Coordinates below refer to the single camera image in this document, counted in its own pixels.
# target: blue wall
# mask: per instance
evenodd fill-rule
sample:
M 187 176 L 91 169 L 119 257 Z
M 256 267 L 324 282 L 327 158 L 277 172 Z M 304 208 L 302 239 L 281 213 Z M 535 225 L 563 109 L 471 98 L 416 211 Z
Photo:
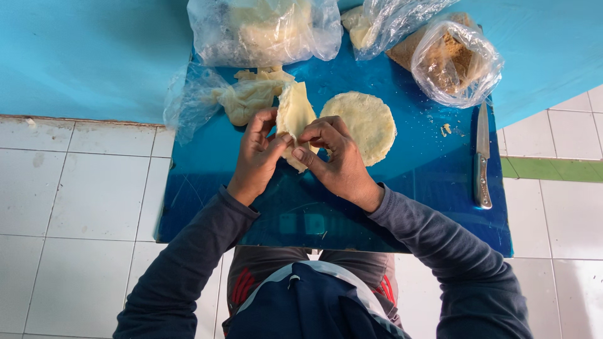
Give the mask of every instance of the blue wall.
M 191 48 L 186 2 L 0 2 L 0 114 L 161 123 Z M 507 60 L 498 127 L 603 83 L 601 0 L 461 0 L 446 11 L 469 12 Z
M 0 1 L 0 114 L 162 123 L 187 0 Z

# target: knife handle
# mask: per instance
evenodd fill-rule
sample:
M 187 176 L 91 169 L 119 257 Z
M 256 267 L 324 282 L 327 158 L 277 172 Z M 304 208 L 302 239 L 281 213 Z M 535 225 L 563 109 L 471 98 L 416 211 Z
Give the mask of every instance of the knife handle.
M 476 153 L 474 160 L 474 173 L 475 182 L 473 183 L 473 197 L 475 203 L 483 209 L 491 209 L 492 201 L 490 200 L 490 193 L 488 193 L 488 181 L 486 180 L 486 166 L 488 159 L 486 159 L 481 153 Z

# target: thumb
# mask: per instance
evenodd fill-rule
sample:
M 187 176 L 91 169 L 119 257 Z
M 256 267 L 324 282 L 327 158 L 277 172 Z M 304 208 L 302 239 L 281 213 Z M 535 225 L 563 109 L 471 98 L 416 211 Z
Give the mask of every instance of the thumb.
M 299 160 L 302 164 L 306 165 L 317 178 L 321 178 L 327 171 L 327 163 L 322 161 L 314 152 L 307 148 L 297 147 L 291 154 Z
M 266 157 L 270 162 L 276 162 L 291 143 L 293 137 L 289 134 L 274 138 L 266 147 Z

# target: knife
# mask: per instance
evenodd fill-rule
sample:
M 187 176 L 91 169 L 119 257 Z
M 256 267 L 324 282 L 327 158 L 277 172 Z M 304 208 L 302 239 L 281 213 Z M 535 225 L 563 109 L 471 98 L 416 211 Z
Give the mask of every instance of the knife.
M 479 106 L 478 132 L 475 142 L 475 157 L 473 158 L 475 182 L 473 183 L 473 197 L 475 203 L 483 209 L 491 209 L 492 201 L 488 193 L 486 179 L 486 165 L 490 158 L 490 138 L 488 137 L 488 106 L 485 102 Z

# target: green tile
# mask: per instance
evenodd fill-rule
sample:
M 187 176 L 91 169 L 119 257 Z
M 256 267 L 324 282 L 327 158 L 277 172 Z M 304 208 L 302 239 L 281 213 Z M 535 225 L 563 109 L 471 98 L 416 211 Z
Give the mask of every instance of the green tile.
M 597 172 L 586 161 L 555 159 L 551 164 L 563 180 L 573 182 L 601 182 Z
M 520 178 L 563 180 L 549 159 L 508 157 Z
M 589 165 L 599 174 L 599 177 L 603 179 L 603 161 L 589 161 Z
M 513 166 L 511 166 L 511 163 L 509 162 L 509 159 L 507 159 L 506 157 L 501 157 L 500 158 L 500 165 L 502 166 L 502 176 L 503 177 L 505 177 L 505 178 L 519 178 L 519 176 L 517 175 L 517 173 L 513 169 Z

